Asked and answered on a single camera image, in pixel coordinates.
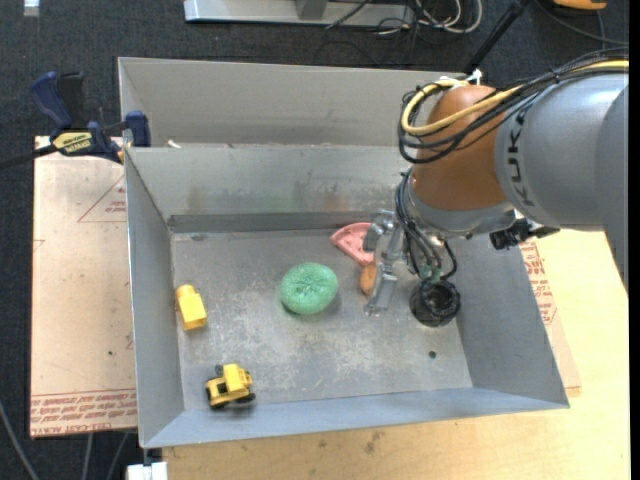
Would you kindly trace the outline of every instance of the yellow block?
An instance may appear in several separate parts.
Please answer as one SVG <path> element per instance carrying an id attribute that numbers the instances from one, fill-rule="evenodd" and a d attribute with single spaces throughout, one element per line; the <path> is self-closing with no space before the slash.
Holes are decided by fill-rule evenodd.
<path id="1" fill-rule="evenodd" d="M 183 284 L 176 290 L 178 309 L 182 315 L 182 328 L 185 331 L 202 327 L 207 323 L 207 312 L 202 297 L 190 284 Z"/>

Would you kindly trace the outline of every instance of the clamp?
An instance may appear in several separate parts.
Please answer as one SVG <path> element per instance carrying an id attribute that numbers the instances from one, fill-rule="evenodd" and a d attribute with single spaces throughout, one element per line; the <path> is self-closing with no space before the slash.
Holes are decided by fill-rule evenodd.
<path id="1" fill-rule="evenodd" d="M 88 155 L 123 163 L 122 148 L 111 140 L 110 134 L 124 130 L 130 130 L 132 135 L 126 145 L 151 145 L 148 120 L 138 110 L 129 112 L 124 121 L 106 128 L 100 127 L 96 121 L 85 123 L 82 116 L 83 80 L 84 73 L 81 72 L 59 77 L 55 71 L 49 71 L 31 84 L 31 99 L 40 112 L 53 119 L 56 128 L 49 136 L 48 146 L 0 162 L 0 170 L 56 152 L 65 156 Z"/>

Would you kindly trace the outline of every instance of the yellow cable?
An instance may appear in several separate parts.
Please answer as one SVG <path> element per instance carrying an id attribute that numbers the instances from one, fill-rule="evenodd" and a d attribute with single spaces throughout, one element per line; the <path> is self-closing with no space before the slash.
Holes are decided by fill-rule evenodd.
<path id="1" fill-rule="evenodd" d="M 582 66 L 579 68 L 569 70 L 568 72 L 572 73 L 576 71 L 583 71 L 585 69 L 595 69 L 600 67 L 621 68 L 623 70 L 629 69 L 629 61 L 614 60 L 614 61 L 596 62 L 588 66 Z M 426 99 L 427 96 L 431 94 L 436 88 L 443 88 L 443 87 L 454 88 L 454 87 L 461 87 L 465 85 L 469 85 L 469 82 L 461 81 L 461 80 L 451 80 L 451 79 L 439 80 L 437 82 L 432 82 L 430 84 L 425 85 L 420 91 L 418 91 L 413 96 L 413 98 L 411 98 L 411 100 L 405 107 L 404 111 L 402 112 L 402 116 L 400 118 L 400 125 L 402 126 L 402 129 L 406 133 L 414 136 L 428 135 L 430 133 L 437 132 L 438 130 L 441 130 L 442 128 L 445 128 L 455 123 L 458 119 L 468 116 L 473 112 L 479 112 L 481 110 L 486 109 L 487 107 L 495 106 L 501 101 L 504 101 L 506 98 L 511 96 L 511 94 L 513 94 L 515 91 L 517 91 L 522 87 L 522 85 L 518 85 L 517 87 L 512 87 L 511 89 L 508 89 L 506 91 L 496 92 L 494 95 L 489 96 L 488 98 L 485 98 L 482 101 L 479 101 L 475 105 L 471 105 L 470 107 L 467 107 L 464 110 L 460 110 L 455 114 L 451 114 L 450 116 L 445 117 L 444 119 L 440 119 L 439 121 L 436 121 L 434 123 L 430 123 L 424 126 L 411 126 L 409 124 L 409 116 L 415 109 L 416 105 L 418 105 L 418 103 L 420 103 L 423 99 Z"/>

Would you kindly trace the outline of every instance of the yellow toy truck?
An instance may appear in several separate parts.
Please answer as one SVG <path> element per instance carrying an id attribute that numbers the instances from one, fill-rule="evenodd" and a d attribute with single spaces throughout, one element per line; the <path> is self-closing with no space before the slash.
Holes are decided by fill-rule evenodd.
<path id="1" fill-rule="evenodd" d="M 205 383 L 212 409 L 222 409 L 231 402 L 246 404 L 255 399 L 255 393 L 249 389 L 253 384 L 251 375 L 237 364 L 216 365 L 216 375 Z"/>

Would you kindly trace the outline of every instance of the gray carpet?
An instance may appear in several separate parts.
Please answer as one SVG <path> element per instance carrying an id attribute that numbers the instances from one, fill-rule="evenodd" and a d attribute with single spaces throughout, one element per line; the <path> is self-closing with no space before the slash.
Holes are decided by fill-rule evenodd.
<path id="1" fill-rule="evenodd" d="M 345 27 L 187 24 L 183 1 L 41 0 L 40 17 L 26 18 L 23 0 L 0 0 L 0 161 L 30 151 L 31 137 L 52 131 L 28 94 L 29 84 L 46 71 L 84 71 L 86 113 L 96 118 L 102 111 L 106 122 L 120 118 L 119 56 L 460 71 L 515 0 L 483 0 L 483 21 L 471 34 L 431 31 L 415 43 Z M 601 15 L 608 38 L 628 41 L 629 0 L 609 0 Z M 570 23 L 601 33 L 595 16 Z M 487 83 L 500 86 L 601 47 L 601 40 L 568 30 L 531 4 L 480 67 Z M 86 436 L 27 436 L 32 208 L 32 165 L 0 171 L 0 400 L 40 478 L 78 479 Z M 105 478 L 121 439 L 117 432 L 96 434 L 89 478 Z M 141 460 L 131 436 L 114 476 Z M 29 476 L 0 426 L 0 479 L 5 478 Z"/>

